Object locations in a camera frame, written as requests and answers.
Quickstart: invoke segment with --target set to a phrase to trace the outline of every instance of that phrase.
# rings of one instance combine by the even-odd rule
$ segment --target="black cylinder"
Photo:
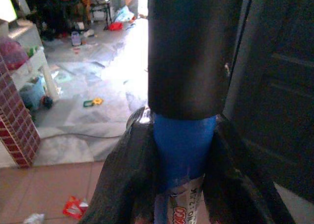
[[[222,112],[242,0],[149,0],[149,106],[173,119]]]

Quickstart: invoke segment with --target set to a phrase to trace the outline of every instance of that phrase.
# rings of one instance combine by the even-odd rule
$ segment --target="red brick wall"
[[[32,165],[40,138],[1,55],[0,139],[20,168]]]

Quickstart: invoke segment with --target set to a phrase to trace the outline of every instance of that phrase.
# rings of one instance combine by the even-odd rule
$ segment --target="dark door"
[[[275,182],[314,201],[314,0],[252,0],[226,109]]]

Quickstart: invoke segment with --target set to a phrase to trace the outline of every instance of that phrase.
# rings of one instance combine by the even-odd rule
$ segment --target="cable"
[[[78,135],[78,136],[101,138],[101,139],[118,138],[118,137],[122,136],[122,135],[119,135],[119,136],[113,136],[113,137],[99,137],[99,136],[87,135],[87,134],[84,134],[84,133],[74,133],[74,132],[71,133],[71,132],[69,132],[69,133],[62,133],[62,134],[56,134],[56,135],[53,135],[53,136],[43,137],[41,139],[49,139],[49,138],[53,138],[53,137],[66,136],[66,135]]]

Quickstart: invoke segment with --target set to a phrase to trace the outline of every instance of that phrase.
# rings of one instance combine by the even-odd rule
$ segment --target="pink bag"
[[[0,37],[0,53],[10,71],[18,69],[28,60],[22,46],[9,37]]]

